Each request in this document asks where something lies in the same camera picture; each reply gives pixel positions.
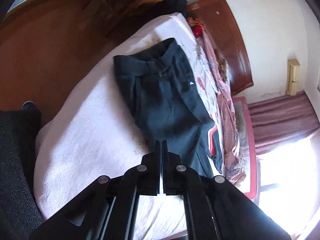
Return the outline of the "white floral bed sheet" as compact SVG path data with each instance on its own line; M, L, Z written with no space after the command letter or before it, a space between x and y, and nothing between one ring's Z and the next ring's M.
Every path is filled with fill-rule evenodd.
M100 175L116 177L140 164L147 151L138 129L120 98L113 57L149 48L175 38L186 53L196 88L206 105L213 129L221 131L214 80L202 75L207 65L180 13L155 18L107 54L82 79L56 117L36 138L34 195L49 218Z

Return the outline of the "pink dotted quilt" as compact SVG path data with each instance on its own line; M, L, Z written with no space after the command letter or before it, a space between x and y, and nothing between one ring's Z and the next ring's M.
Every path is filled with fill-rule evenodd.
M218 122L218 131L223 140L223 167L228 181L239 186L246 178L239 160L240 141L236 127L235 109L227 79L221 75L224 59L218 59L203 23L191 17L188 25L193 29L201 25L203 33L196 38L199 64L195 67L197 90L204 102L209 116Z

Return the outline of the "pink bed guard rail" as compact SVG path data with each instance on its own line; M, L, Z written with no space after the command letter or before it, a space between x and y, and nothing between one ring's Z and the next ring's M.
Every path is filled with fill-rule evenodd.
M234 98L233 103L240 141L239 160L246 174L238 189L254 199L257 195L257 160L252 121L245 97Z

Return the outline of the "black clothes pile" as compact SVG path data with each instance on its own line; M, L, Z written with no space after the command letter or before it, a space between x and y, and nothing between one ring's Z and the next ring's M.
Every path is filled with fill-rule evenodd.
M162 15L170 15L173 13L181 13L185 18L189 17L187 8L187 0L163 0L152 6L148 12L151 18L156 18Z

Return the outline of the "wooden headboard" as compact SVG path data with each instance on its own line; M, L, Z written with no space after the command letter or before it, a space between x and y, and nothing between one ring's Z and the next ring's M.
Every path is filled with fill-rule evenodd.
M233 96L254 85L251 66L242 34L226 0L199 0L188 5L191 15L200 20L218 58L229 65Z

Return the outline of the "operator's dark trouser leg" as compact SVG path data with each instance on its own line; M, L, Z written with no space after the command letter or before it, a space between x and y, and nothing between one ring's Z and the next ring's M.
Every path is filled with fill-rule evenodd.
M40 128L36 107L1 111L1 239L28 239L43 223L33 194Z

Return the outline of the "beige air conditioner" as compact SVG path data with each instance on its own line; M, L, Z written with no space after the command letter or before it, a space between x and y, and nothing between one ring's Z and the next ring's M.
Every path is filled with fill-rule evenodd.
M287 61L287 94L294 96L297 93L299 83L300 63L297 59Z

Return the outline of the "black Anta sweatpants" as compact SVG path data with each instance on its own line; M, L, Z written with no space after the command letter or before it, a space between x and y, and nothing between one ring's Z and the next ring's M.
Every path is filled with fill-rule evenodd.
M114 73L124 102L151 151L156 141L181 162L213 178L222 168L219 136L198 94L188 58L174 38L133 55L116 55Z

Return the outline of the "window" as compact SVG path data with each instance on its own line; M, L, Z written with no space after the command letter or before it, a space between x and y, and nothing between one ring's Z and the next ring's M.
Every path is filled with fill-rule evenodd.
M255 203L292 239L303 239L319 220L319 134L258 157Z

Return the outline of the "wooden chair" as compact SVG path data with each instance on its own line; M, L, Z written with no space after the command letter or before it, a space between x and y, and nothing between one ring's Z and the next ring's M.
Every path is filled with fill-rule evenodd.
M140 14L163 0L83 0L77 27L101 28L108 35L122 20Z

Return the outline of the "mauve curtain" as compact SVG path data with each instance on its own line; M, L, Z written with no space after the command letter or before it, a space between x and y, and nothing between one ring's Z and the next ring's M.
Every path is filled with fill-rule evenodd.
M319 131L319 119L305 92L251 103L248 110L257 155Z

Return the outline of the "red pillow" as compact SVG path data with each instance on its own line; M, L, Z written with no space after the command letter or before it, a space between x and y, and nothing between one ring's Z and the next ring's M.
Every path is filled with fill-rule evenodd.
M201 37L203 33L203 28L201 25L196 25L193 27L193 34L196 38Z

